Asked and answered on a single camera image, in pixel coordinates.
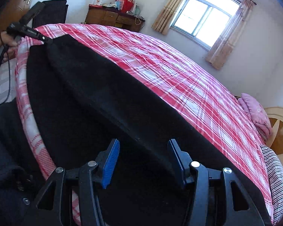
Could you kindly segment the person left hand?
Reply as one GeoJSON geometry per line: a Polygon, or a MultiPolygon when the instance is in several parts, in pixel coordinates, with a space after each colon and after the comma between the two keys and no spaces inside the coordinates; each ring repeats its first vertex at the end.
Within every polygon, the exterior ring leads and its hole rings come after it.
{"type": "Polygon", "coordinates": [[[0,48],[7,44],[9,46],[9,49],[3,56],[3,61],[6,62],[8,59],[13,59],[15,58],[15,51],[18,47],[18,43],[15,41],[15,39],[7,34],[6,31],[0,32],[0,48]]]}

